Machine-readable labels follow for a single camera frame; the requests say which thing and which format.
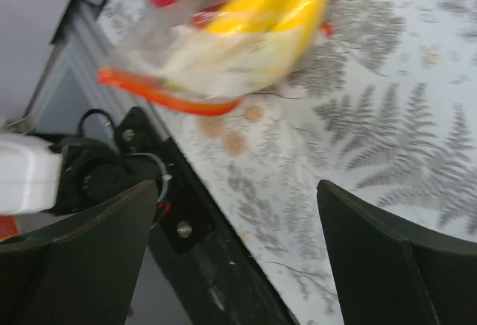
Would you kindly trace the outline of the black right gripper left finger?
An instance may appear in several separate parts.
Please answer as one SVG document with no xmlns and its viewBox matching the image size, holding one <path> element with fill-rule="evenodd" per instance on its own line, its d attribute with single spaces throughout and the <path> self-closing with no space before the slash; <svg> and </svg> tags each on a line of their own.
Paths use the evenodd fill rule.
<svg viewBox="0 0 477 325">
<path fill-rule="evenodd" d="M 1 243 L 2 324 L 124 324 L 157 186 L 114 198 Z"/>
</svg>

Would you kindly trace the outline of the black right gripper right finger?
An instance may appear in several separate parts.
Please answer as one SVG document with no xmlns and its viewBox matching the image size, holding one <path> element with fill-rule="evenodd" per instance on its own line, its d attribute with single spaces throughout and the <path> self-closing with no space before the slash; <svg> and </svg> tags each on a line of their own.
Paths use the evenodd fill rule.
<svg viewBox="0 0 477 325">
<path fill-rule="evenodd" d="M 321 180 L 318 209 L 346 324 L 475 324 L 476 243 Z"/>
</svg>

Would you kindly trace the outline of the clear zip top bag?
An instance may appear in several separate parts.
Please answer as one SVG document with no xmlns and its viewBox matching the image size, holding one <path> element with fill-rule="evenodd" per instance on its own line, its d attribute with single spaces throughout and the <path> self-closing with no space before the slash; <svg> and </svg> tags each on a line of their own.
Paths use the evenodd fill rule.
<svg viewBox="0 0 477 325">
<path fill-rule="evenodd" d="M 143 0 L 98 82 L 174 111 L 219 116 L 292 73 L 328 0 Z"/>
</svg>

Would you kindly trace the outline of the yellow fake banana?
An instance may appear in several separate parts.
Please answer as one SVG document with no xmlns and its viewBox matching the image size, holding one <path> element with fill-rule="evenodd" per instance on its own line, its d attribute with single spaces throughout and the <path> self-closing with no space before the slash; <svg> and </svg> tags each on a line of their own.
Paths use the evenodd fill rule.
<svg viewBox="0 0 477 325">
<path fill-rule="evenodd" d="M 282 78 L 308 48 L 327 0 L 231 0 L 207 25 L 207 86 L 234 93 Z"/>
</svg>

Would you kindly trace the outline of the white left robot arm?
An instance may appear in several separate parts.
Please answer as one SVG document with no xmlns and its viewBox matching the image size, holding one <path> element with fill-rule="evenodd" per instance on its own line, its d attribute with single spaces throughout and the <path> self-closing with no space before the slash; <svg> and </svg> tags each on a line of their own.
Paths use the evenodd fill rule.
<svg viewBox="0 0 477 325">
<path fill-rule="evenodd" d="M 1 214 L 33 214 L 57 199 L 63 156 L 35 136 L 1 134 Z"/>
</svg>

